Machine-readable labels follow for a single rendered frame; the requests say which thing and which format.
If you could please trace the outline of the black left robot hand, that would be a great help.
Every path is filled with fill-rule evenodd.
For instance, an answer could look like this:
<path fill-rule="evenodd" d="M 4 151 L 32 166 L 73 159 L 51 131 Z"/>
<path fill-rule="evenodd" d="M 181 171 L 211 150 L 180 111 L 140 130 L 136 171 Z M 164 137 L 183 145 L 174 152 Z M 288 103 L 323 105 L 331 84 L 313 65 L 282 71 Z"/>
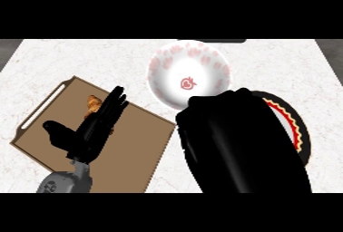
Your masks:
<path fill-rule="evenodd" d="M 70 130 L 57 121 L 45 121 L 42 128 L 50 135 L 50 144 L 66 151 L 66 157 L 88 164 L 99 156 L 107 142 L 110 129 L 128 105 L 124 88 L 116 86 L 100 105 L 84 119 L 76 130 Z"/>

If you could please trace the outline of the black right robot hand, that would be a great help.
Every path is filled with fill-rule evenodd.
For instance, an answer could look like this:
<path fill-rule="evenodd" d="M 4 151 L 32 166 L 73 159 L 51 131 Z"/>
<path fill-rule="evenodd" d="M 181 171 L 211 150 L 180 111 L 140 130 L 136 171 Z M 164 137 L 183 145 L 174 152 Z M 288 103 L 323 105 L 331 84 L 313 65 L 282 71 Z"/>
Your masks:
<path fill-rule="evenodd" d="M 186 163 L 205 193 L 311 192 L 277 116 L 248 89 L 193 96 L 175 122 Z"/>

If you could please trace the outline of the black plate with red rim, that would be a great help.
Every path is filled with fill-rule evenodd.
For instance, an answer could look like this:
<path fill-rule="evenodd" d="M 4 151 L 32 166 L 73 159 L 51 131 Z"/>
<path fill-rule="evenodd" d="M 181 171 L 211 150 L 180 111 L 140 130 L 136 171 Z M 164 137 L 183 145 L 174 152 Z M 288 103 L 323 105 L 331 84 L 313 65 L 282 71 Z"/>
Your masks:
<path fill-rule="evenodd" d="M 310 138 L 307 126 L 295 109 L 274 94 L 260 91 L 252 91 L 251 94 L 264 100 L 269 108 L 272 109 L 292 141 L 292 146 L 300 156 L 300 160 L 303 161 L 303 164 L 307 165 L 310 158 Z"/>

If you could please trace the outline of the white bowl with pink print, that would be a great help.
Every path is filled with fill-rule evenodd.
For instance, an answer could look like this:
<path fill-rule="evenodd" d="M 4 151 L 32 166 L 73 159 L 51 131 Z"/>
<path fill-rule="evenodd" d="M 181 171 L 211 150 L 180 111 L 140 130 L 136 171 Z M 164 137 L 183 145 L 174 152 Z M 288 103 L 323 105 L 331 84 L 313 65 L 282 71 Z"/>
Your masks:
<path fill-rule="evenodd" d="M 192 96 L 215 96 L 230 88 L 229 63 L 208 43 L 178 40 L 150 56 L 146 80 L 156 100 L 181 111 Z"/>

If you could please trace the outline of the brown wooden cutting board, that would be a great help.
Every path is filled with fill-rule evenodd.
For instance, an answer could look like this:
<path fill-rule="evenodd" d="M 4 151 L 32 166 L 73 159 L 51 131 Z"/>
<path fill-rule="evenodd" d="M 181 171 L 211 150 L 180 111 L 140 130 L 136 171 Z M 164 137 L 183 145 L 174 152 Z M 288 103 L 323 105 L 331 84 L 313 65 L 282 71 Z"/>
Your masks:
<path fill-rule="evenodd" d="M 50 171 L 73 169 L 65 151 L 50 145 L 44 121 L 75 129 L 88 110 L 88 97 L 107 92 L 78 77 L 63 81 L 16 129 L 10 145 Z M 175 124 L 128 104 L 97 159 L 90 164 L 93 192 L 143 192 L 164 154 Z"/>

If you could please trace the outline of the brown croissant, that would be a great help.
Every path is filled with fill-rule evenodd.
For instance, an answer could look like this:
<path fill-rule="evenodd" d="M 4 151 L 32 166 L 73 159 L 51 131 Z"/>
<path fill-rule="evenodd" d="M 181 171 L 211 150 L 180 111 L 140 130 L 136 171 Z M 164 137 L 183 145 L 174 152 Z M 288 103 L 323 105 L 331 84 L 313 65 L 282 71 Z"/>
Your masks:
<path fill-rule="evenodd" d="M 87 113 L 84 117 L 88 117 L 91 113 L 97 112 L 100 106 L 102 106 L 102 100 L 93 95 L 90 95 L 87 100 Z"/>

